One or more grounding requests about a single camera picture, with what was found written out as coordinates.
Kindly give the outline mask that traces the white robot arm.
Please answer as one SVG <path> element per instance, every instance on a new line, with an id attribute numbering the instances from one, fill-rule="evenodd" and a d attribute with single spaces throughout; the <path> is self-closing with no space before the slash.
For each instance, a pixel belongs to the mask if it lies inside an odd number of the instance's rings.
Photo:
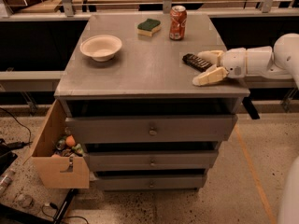
<path id="1" fill-rule="evenodd" d="M 196 86 L 213 84 L 226 77 L 260 76 L 292 78 L 299 87 L 299 34 L 281 36 L 273 48 L 208 50 L 198 56 L 212 66 L 192 80 Z M 286 179 L 278 224 L 299 224 L 299 157 L 293 161 Z"/>

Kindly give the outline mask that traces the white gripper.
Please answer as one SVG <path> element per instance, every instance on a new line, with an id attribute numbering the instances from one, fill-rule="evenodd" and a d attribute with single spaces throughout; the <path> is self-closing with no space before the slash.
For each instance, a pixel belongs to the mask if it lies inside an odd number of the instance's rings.
<path id="1" fill-rule="evenodd" d="M 195 86 L 205 86 L 229 78 L 242 78 L 246 75 L 246 55 L 244 48 L 223 50 L 206 50 L 197 54 L 198 57 L 214 64 L 205 72 L 192 80 Z"/>

